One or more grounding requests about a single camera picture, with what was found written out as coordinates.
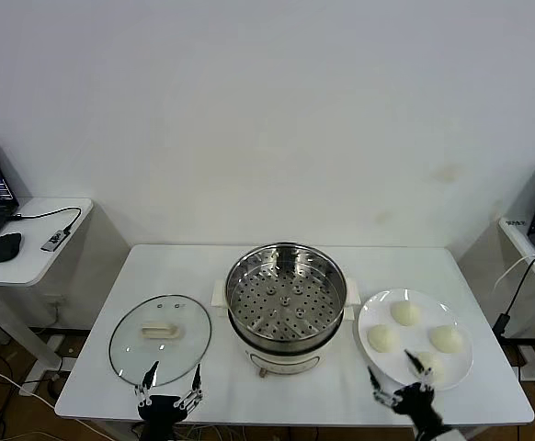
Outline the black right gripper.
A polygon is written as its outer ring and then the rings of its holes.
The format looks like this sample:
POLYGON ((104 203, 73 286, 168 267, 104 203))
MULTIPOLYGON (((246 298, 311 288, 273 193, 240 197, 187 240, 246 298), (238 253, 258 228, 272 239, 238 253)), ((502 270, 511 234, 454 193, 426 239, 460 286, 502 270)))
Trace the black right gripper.
POLYGON ((434 410, 433 389, 434 374, 432 367, 423 362, 408 350, 404 350, 412 367, 418 374, 420 383, 413 383, 397 390, 394 394, 382 389, 380 382, 371 367, 368 367, 370 384, 374 400, 388 408, 393 408, 397 414, 408 416, 415 427, 415 440, 434 440, 448 432, 442 417, 434 410))

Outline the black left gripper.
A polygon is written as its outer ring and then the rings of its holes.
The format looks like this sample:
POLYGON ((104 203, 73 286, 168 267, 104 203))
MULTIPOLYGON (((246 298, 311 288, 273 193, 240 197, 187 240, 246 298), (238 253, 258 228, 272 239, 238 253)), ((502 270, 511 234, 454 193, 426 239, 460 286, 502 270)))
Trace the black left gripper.
POLYGON ((138 400, 138 414, 143 421, 140 441, 176 440, 174 425, 186 420, 186 410, 194 410, 203 399, 200 364, 197 364, 190 390, 181 398, 178 396, 153 395, 149 391, 154 385, 159 361, 144 374, 142 382, 134 387, 138 400))

